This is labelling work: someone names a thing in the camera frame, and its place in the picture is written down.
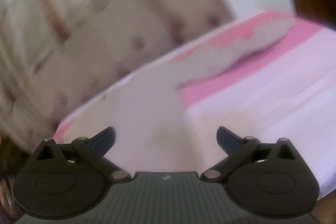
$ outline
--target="silver screw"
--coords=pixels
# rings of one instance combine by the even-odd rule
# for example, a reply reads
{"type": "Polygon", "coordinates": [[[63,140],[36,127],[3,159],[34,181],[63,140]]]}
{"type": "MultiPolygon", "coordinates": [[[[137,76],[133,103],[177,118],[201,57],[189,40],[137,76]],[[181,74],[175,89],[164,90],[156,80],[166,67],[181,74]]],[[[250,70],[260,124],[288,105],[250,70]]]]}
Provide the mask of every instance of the silver screw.
{"type": "Polygon", "coordinates": [[[204,172],[204,176],[208,179],[216,179],[221,175],[221,173],[217,170],[206,170],[204,172]]]}
{"type": "Polygon", "coordinates": [[[128,176],[129,176],[129,174],[126,171],[124,171],[124,170],[118,170],[118,171],[114,171],[112,173],[112,177],[114,179],[125,179],[128,176]]]}

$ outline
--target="triangular hole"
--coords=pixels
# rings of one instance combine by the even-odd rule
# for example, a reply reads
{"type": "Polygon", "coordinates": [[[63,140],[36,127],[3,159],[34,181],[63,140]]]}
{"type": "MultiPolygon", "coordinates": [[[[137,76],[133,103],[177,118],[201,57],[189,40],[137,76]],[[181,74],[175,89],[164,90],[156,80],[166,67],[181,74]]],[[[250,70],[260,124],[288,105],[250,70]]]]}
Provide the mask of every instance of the triangular hole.
{"type": "Polygon", "coordinates": [[[288,145],[286,144],[281,145],[277,158],[286,159],[286,160],[296,159],[293,153],[291,152],[291,150],[289,149],[288,145]]]}
{"type": "Polygon", "coordinates": [[[37,160],[49,160],[53,158],[55,158],[55,156],[50,145],[46,145],[37,157],[37,160]]]}

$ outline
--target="bed sheet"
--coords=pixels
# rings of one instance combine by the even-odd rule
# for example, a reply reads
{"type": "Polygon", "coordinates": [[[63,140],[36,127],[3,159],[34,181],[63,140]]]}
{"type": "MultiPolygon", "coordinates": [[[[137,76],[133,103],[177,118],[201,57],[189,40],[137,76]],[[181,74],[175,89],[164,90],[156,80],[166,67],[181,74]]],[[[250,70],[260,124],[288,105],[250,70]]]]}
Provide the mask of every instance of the bed sheet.
{"type": "Polygon", "coordinates": [[[106,158],[134,174],[203,172],[226,157],[216,144],[219,126],[262,142],[287,137],[316,176],[320,197],[327,195],[336,188],[336,33],[292,19],[275,43],[223,66],[237,45],[281,35],[279,27],[256,35],[256,26],[277,19],[291,17],[265,12],[235,21],[138,70],[64,119],[54,139],[69,142],[114,126],[117,143],[106,158]],[[172,64],[183,64],[178,74],[167,69],[172,64]],[[199,74],[204,67],[208,74],[199,74]],[[180,79],[163,91],[169,78],[180,79]]]}

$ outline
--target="white logo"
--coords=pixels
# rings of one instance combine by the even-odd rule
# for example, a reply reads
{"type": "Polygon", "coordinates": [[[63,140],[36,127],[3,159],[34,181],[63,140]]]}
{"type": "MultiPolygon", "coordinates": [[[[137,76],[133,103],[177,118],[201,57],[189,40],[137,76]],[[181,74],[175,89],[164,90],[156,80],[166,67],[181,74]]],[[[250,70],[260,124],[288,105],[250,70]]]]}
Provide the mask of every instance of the white logo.
{"type": "Polygon", "coordinates": [[[170,180],[171,179],[171,176],[170,175],[165,175],[164,177],[162,177],[162,179],[164,179],[164,180],[170,180]]]}

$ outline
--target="beige patterned fabric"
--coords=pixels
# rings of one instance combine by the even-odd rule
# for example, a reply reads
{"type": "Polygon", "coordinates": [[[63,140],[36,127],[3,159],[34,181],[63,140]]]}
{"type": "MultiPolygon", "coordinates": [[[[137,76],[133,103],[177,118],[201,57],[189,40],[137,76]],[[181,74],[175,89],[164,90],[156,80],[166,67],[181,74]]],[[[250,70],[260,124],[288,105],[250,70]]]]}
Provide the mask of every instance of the beige patterned fabric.
{"type": "Polygon", "coordinates": [[[26,151],[129,72],[232,20],[222,0],[2,0],[1,8],[0,125],[26,151]]]}

